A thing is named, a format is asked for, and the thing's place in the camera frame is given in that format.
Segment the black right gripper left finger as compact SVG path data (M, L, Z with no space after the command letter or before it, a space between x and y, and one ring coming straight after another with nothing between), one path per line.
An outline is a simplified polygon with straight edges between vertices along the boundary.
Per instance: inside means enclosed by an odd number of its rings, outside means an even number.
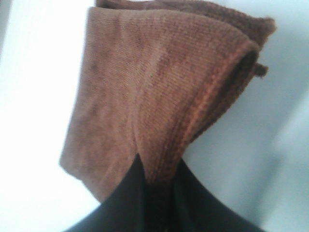
M146 231L146 184L139 155L113 193L68 232Z

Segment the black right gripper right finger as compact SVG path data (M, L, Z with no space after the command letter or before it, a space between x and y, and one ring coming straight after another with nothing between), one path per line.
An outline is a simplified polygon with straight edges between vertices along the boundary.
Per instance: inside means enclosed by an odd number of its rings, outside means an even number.
M179 163L173 183L175 232L262 232L258 226L214 197L185 162Z

